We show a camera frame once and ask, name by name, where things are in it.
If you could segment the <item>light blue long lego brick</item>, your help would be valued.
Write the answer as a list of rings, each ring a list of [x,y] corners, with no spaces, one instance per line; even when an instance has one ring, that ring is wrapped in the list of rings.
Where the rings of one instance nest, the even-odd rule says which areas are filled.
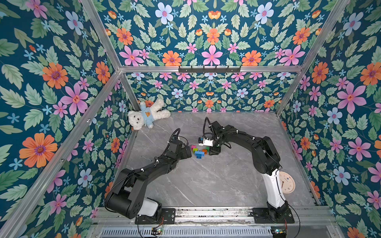
[[[196,156],[201,156],[201,157],[204,157],[204,156],[205,156],[205,154],[204,154],[202,151],[196,151],[194,154],[195,154]]]

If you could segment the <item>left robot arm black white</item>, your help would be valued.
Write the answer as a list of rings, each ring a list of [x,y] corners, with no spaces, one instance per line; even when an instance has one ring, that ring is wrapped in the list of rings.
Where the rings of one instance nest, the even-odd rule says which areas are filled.
[[[160,202],[146,198],[148,185],[160,176],[174,170],[179,161],[191,158],[188,143],[180,140],[181,129],[176,129],[167,142],[163,153],[142,168],[123,169],[105,198],[105,209],[129,219],[146,216],[158,220],[161,216]]]

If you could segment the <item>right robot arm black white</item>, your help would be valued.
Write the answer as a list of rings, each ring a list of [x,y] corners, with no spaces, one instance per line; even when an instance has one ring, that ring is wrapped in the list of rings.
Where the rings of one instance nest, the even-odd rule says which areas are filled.
[[[280,156],[268,137],[258,137],[240,131],[231,125],[222,126],[219,122],[204,120],[202,137],[199,145],[209,147],[210,156],[219,155],[222,146],[231,148],[231,143],[239,145],[251,152],[254,168],[261,173],[267,191],[267,208],[269,218],[278,220],[289,210],[288,202],[281,190]]]

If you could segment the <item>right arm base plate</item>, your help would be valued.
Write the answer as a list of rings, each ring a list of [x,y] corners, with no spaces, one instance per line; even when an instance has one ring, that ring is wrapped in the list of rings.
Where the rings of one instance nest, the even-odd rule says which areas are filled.
[[[253,208],[251,216],[256,224],[294,224],[295,219],[290,208],[273,210],[267,207]]]

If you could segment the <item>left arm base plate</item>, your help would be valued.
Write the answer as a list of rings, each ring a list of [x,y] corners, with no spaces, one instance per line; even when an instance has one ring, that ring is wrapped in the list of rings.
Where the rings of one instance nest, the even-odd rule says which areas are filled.
[[[136,225],[173,225],[175,224],[175,208],[159,208],[153,216],[139,215],[136,217]]]

